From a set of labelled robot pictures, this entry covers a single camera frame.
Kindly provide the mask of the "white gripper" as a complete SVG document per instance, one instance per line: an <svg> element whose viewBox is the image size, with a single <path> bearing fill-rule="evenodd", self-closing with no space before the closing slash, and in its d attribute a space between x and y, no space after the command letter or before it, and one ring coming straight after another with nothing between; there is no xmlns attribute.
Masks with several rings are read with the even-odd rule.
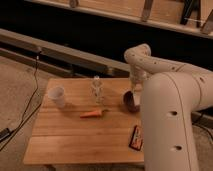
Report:
<svg viewBox="0 0 213 171"><path fill-rule="evenodd" d="M136 85L141 84L147 79L147 72L142 69L131 68L129 78L131 81L131 91L134 92Z"/></svg>

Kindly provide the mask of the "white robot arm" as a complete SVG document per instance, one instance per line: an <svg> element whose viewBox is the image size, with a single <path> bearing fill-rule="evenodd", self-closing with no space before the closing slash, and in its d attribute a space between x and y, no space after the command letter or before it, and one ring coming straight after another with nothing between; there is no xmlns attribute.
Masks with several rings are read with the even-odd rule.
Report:
<svg viewBox="0 0 213 171"><path fill-rule="evenodd" d="M213 71L127 49L131 86L142 86L145 171L199 171L191 113L213 107Z"/></svg>

